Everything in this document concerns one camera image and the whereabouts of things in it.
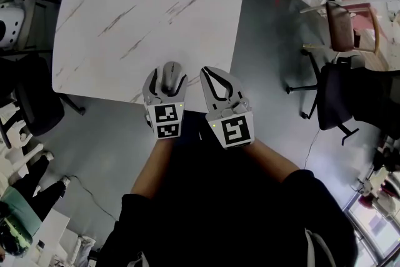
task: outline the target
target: forearm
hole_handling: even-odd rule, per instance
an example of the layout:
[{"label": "forearm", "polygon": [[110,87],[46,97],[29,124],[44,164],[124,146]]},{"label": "forearm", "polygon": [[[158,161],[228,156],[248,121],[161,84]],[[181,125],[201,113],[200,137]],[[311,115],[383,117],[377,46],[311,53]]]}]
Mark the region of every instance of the forearm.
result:
[{"label": "forearm", "polygon": [[244,146],[243,150],[260,165],[262,170],[280,183],[291,173],[299,170],[294,163],[278,154],[258,139],[256,139],[253,144]]},{"label": "forearm", "polygon": [[168,169],[173,144],[173,139],[157,140],[149,159],[132,187],[132,194],[140,194],[148,199],[154,197]]}]

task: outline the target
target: chair leg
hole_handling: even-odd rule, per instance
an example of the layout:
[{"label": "chair leg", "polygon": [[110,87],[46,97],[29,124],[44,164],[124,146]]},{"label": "chair leg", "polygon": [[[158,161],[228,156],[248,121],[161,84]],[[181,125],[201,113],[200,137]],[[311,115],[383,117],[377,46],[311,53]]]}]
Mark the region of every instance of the chair leg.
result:
[{"label": "chair leg", "polygon": [[303,119],[311,119],[311,117],[313,116],[314,110],[315,110],[315,108],[316,108],[316,106],[317,106],[317,96],[316,96],[315,99],[314,99],[314,103],[312,104],[312,108],[311,108],[310,113],[309,113],[309,114],[306,114],[304,111],[301,112],[300,116],[301,116]]},{"label": "chair leg", "polygon": [[320,71],[319,71],[317,62],[315,61],[315,58],[314,58],[313,54],[310,53],[309,51],[305,50],[305,49],[302,49],[302,50],[301,50],[301,54],[304,55],[304,56],[309,56],[309,57],[310,57],[310,60],[311,60],[312,68],[313,68],[313,70],[314,70],[315,77],[317,77],[317,80],[318,80]]},{"label": "chair leg", "polygon": [[34,155],[43,150],[43,144],[37,144],[28,154],[24,155],[21,159],[12,164],[14,172],[19,171]]},{"label": "chair leg", "polygon": [[73,110],[75,110],[78,114],[83,116],[86,112],[86,109],[83,107],[78,107],[74,104],[74,102],[69,98],[66,94],[59,94],[59,97],[66,102],[66,104],[71,107]]},{"label": "chair leg", "polygon": [[326,48],[328,48],[327,46],[324,46],[323,44],[303,44],[302,47],[305,49],[326,49]]},{"label": "chair leg", "polygon": [[304,8],[300,10],[300,13],[304,14],[308,13],[309,11],[322,10],[322,9],[326,9],[326,5]]},{"label": "chair leg", "polygon": [[293,91],[307,91],[307,90],[317,90],[318,89],[318,85],[312,85],[312,86],[304,86],[304,87],[286,87],[286,93],[287,94],[291,94]]},{"label": "chair leg", "polygon": [[344,146],[344,141],[345,141],[348,137],[352,136],[353,134],[355,134],[356,132],[359,131],[359,128],[357,128],[357,129],[354,130],[354,131],[350,131],[350,130],[348,130],[348,128],[346,128],[343,124],[339,124],[338,127],[339,127],[339,129],[340,129],[342,132],[344,132],[344,133],[346,134],[345,137],[343,137],[343,139],[342,139],[342,146]]},{"label": "chair leg", "polygon": [[2,124],[0,120],[0,135],[2,140],[4,141],[4,144],[7,146],[8,149],[11,149],[11,142],[10,139],[7,136],[8,130],[13,126],[14,123],[22,119],[22,114],[20,111],[17,111],[13,116],[7,120],[5,124]]},{"label": "chair leg", "polygon": [[21,135],[21,138],[23,138],[23,139],[21,139],[21,147],[25,147],[28,144],[29,140],[31,140],[32,137],[33,137],[32,134],[29,134],[29,135],[25,136],[24,138]]}]

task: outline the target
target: black office chair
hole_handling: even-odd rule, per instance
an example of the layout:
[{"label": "black office chair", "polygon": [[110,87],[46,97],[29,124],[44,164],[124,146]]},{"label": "black office chair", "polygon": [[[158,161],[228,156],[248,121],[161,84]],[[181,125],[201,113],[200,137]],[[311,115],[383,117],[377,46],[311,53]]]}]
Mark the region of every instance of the black office chair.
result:
[{"label": "black office chair", "polygon": [[[0,59],[0,70],[5,59]],[[19,120],[25,120],[33,136],[40,136],[55,127],[64,117],[64,100],[77,113],[84,115],[85,109],[77,107],[66,94],[55,93],[51,86],[51,75],[44,58],[28,54],[16,66],[15,96],[20,110],[6,123],[0,124],[2,138],[8,148],[9,128]]]},{"label": "black office chair", "polygon": [[328,63],[319,71],[313,55],[305,49],[301,53],[309,56],[317,78],[314,86],[286,88],[288,94],[317,91],[311,112],[301,113],[302,118],[310,119],[318,107],[319,128],[339,127],[346,134],[342,145],[358,131],[343,125],[352,117],[373,124],[393,139],[400,138],[400,71],[351,69],[351,58],[339,58],[336,64]]},{"label": "black office chair", "polygon": [[4,99],[12,93],[16,80],[16,66],[14,61],[0,58],[0,99]]}]

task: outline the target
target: brown chair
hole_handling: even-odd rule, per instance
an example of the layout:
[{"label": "brown chair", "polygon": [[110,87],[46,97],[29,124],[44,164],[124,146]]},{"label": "brown chair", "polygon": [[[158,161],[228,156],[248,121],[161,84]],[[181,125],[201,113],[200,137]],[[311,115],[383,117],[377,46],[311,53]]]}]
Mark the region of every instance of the brown chair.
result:
[{"label": "brown chair", "polygon": [[[369,6],[368,8],[346,9],[338,4],[327,2],[325,5],[327,21],[329,24],[329,33],[331,35],[331,49],[338,53],[348,51],[360,51],[362,53],[379,53],[379,24],[375,12]],[[354,32],[350,13],[359,13],[369,11],[372,17],[372,24],[375,30],[375,49],[363,49],[354,47]],[[304,44],[303,48],[323,48],[325,46]]]}]

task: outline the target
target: green object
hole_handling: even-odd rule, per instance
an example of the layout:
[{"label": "green object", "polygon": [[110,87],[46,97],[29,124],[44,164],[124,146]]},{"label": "green object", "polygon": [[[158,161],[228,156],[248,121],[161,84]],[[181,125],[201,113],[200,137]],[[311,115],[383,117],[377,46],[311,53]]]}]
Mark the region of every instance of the green object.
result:
[{"label": "green object", "polygon": [[18,190],[11,186],[8,187],[1,201],[8,205],[11,214],[21,222],[22,226],[33,237],[42,221]]},{"label": "green object", "polygon": [[0,223],[0,245],[13,256],[23,256],[32,245],[32,237],[12,214]]}]

